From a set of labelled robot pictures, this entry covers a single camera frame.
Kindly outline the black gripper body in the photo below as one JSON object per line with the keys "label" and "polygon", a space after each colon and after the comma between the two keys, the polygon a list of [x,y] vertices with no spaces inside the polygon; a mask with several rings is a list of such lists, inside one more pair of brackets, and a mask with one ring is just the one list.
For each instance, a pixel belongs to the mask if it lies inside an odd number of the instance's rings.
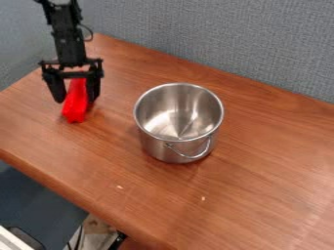
{"label": "black gripper body", "polygon": [[52,31],[56,59],[42,61],[42,77],[46,81],[64,78],[102,78],[102,59],[90,58],[84,48],[84,34],[80,28],[70,31]]}

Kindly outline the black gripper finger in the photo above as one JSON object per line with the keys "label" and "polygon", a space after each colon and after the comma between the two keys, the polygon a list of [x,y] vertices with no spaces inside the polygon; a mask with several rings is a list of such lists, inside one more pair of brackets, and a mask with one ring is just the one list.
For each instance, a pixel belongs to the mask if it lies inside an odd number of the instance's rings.
{"label": "black gripper finger", "polygon": [[66,100],[67,96],[67,89],[63,78],[55,74],[46,74],[44,81],[47,83],[55,102],[60,104]]}
{"label": "black gripper finger", "polygon": [[100,95],[100,77],[94,73],[86,76],[86,92],[88,101],[94,103]]}

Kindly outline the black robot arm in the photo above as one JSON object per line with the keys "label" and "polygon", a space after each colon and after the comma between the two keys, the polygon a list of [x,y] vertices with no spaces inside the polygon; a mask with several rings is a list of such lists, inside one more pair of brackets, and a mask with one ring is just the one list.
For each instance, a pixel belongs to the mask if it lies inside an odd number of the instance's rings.
{"label": "black robot arm", "polygon": [[42,78],[48,86],[52,98],[62,103],[67,97],[66,79],[86,80],[86,96],[92,104],[100,95],[100,79],[104,77],[103,59],[90,58],[86,54],[84,33],[91,29],[82,24],[83,15],[78,0],[55,3],[50,0],[34,0],[42,5],[47,24],[52,27],[56,59],[39,62]]}

